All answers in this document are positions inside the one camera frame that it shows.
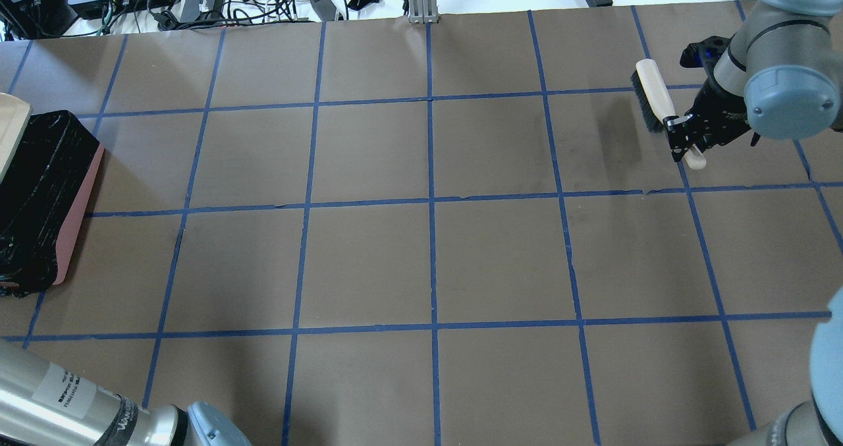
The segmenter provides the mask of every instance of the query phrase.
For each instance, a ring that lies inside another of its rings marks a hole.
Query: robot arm
[[[674,160],[704,158],[750,130],[754,146],[762,136],[802,139],[843,128],[843,55],[831,49],[828,29],[841,8],[843,0],[760,0],[731,39],[689,44],[681,65],[703,67],[708,78],[683,117],[657,115],[662,125],[650,125],[666,130]],[[650,110],[659,107],[652,81],[641,76]]]

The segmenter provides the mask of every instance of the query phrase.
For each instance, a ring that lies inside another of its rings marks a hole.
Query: silver cylinder
[[[758,428],[726,446],[829,446],[813,403],[807,401],[782,413],[776,421]]]
[[[0,437],[38,446],[170,446],[180,416],[174,406],[145,410],[0,340]]]

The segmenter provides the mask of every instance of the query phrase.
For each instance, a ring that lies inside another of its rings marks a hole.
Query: label sticker
[[[83,419],[96,394],[96,383],[82,379],[51,362],[47,374],[32,394],[32,400]]]

